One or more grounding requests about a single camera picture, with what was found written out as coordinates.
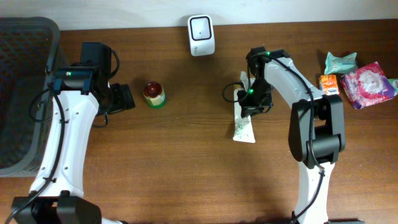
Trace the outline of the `white cream tube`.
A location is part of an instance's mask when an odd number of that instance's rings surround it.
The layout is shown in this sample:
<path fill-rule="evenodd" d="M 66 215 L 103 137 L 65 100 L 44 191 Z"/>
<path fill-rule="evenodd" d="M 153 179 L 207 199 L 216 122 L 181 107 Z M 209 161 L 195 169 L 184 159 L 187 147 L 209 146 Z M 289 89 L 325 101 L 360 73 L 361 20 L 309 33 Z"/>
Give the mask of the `white cream tube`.
<path fill-rule="evenodd" d="M 234 103 L 234 135 L 233 140 L 246 143 L 255 143 L 251 117 L 241 116 L 241 106 Z"/>

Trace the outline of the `red purple tissue pack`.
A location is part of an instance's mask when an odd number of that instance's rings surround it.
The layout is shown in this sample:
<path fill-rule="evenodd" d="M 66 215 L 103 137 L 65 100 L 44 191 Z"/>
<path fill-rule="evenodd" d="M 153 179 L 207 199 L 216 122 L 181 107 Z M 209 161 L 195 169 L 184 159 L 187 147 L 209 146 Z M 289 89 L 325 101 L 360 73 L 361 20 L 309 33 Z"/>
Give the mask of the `red purple tissue pack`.
<path fill-rule="evenodd" d="M 344 74 L 341 84 L 356 110 L 391 100 L 397 95 L 378 62 Z"/>

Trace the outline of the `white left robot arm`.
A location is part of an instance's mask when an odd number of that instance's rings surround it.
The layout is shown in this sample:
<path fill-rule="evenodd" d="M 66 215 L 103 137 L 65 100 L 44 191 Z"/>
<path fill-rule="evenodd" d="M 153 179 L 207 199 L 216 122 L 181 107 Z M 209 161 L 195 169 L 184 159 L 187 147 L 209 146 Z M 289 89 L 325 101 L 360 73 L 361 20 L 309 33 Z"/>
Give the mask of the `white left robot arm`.
<path fill-rule="evenodd" d="M 100 42 L 84 42 L 79 62 L 59 68 L 48 84 L 51 127 L 39 172 L 29 195 L 15 197 L 6 222 L 111 223 L 99 206 L 85 200 L 83 168 L 94 119 L 135 107 L 127 84 L 109 81 L 117 53 Z"/>

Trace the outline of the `teal wipes packet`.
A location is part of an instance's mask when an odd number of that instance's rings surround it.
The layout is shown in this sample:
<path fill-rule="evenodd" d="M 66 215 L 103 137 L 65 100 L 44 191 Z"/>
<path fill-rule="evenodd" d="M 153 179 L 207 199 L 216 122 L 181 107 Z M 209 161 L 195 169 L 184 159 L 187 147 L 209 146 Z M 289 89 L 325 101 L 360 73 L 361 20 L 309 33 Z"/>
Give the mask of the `teal wipes packet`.
<path fill-rule="evenodd" d="M 356 69 L 358 69 L 356 56 L 356 52 L 344 57 L 335 57 L 331 52 L 328 52 L 325 60 L 324 74 L 346 74 L 355 71 Z"/>

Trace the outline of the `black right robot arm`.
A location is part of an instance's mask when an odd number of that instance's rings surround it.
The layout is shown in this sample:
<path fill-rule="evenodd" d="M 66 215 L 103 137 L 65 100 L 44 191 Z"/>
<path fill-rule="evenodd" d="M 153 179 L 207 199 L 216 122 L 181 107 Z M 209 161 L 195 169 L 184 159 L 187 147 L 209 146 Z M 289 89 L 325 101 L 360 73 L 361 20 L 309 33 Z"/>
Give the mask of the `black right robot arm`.
<path fill-rule="evenodd" d="M 326 211 L 331 173 L 346 145 L 343 102 L 313 86 L 284 50 L 252 48 L 247 71 L 254 77 L 238 91 L 242 118 L 267 113 L 277 90 L 290 108 L 288 144 L 298 162 L 299 193 L 291 223 L 328 223 Z"/>

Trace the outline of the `green lid jar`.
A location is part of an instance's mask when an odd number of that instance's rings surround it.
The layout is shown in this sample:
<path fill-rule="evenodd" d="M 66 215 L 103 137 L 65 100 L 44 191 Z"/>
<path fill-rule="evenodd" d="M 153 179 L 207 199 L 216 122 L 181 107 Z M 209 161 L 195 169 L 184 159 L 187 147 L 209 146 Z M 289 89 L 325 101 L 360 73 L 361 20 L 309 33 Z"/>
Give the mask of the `green lid jar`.
<path fill-rule="evenodd" d="M 165 105 L 165 91 L 163 86 L 158 82 L 147 83 L 143 89 L 143 95 L 151 108 L 161 108 Z"/>

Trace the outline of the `small orange box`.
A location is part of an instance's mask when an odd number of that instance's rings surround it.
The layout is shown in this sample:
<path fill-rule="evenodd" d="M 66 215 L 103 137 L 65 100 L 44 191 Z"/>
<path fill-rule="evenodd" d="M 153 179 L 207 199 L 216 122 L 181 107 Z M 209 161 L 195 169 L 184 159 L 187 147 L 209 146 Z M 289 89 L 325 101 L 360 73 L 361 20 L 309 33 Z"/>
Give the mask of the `small orange box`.
<path fill-rule="evenodd" d="M 338 95 L 340 93 L 336 75 L 321 75 L 318 80 L 320 89 L 323 90 L 326 95 Z"/>

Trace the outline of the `green kleenex tissue pack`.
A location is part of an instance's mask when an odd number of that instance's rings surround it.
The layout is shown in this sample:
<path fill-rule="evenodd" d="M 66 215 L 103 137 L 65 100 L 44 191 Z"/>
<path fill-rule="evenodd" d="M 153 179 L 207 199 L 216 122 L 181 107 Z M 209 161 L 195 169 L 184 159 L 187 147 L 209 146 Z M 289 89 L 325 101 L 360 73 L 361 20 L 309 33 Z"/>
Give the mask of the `green kleenex tissue pack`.
<path fill-rule="evenodd" d="M 391 78 L 391 79 L 388 79 L 388 81 L 392 85 L 394 91 L 396 93 L 398 93 L 398 79 L 397 78 Z"/>

